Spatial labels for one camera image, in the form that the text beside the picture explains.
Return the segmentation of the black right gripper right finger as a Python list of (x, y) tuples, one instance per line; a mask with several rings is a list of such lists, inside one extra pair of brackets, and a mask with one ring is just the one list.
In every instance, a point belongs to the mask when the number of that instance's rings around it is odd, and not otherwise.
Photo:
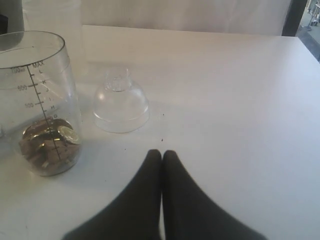
[(162, 204), (168, 240), (264, 240), (212, 201), (189, 175), (177, 153), (162, 162)]

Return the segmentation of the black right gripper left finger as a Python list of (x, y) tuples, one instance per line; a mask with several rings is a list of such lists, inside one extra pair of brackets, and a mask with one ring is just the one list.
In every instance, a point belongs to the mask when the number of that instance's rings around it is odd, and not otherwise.
[(162, 156), (151, 149), (124, 190), (65, 240), (159, 240)]

